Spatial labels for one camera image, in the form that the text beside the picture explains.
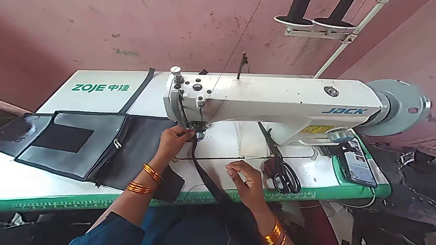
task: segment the white sewing machine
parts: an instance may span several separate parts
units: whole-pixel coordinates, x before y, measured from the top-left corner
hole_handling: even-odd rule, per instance
[[[430,100],[414,85],[357,80],[193,75],[172,67],[163,96],[168,118],[197,130],[209,123],[267,122],[279,145],[332,145],[354,136],[403,132],[425,117]]]

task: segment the blue sleeve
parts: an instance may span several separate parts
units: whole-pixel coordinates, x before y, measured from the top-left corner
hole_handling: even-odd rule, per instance
[[[90,232],[72,240],[70,245],[139,245],[144,239],[144,233],[143,229],[110,212],[103,222]]]

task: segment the bangle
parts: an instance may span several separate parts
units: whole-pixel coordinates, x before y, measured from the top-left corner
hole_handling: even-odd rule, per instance
[[[272,234],[265,236],[265,241],[267,245],[274,245],[275,242],[279,240],[280,235],[282,234],[281,229],[282,228],[280,227],[279,220],[276,217],[276,226],[274,227]]]
[[[128,186],[127,189],[129,191],[140,193],[140,194],[148,194],[152,193],[156,188],[150,188],[150,187],[144,187],[141,184],[136,183],[135,181],[132,181]]]
[[[159,182],[162,177],[156,173],[148,164],[144,163],[144,171],[146,171],[156,182]]]
[[[286,234],[283,236],[283,241],[281,245],[285,245],[285,241],[286,241]]]

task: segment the yellow label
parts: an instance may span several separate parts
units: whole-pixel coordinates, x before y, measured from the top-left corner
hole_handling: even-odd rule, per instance
[[[309,125],[301,130],[300,133],[325,133],[334,127],[333,125]]]

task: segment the green table edge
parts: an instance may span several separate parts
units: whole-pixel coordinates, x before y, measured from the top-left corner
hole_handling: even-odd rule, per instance
[[[367,159],[372,156],[360,141]],[[332,158],[333,169],[339,186],[331,187],[302,187],[298,194],[283,195],[275,189],[264,189],[265,200],[271,201],[308,201],[308,200],[335,200],[370,198],[372,193],[369,187],[350,183],[345,180],[341,167],[336,157]],[[377,197],[388,197],[391,194],[388,183],[379,184],[374,189]],[[236,202],[241,199],[236,190],[227,190],[229,196]],[[109,207],[119,194],[85,194],[53,197],[34,197],[22,199],[0,199],[0,211],[41,211],[61,209],[104,209]],[[174,203],[152,199],[150,206],[187,205],[187,204],[213,204],[217,203],[208,191],[180,192]]]

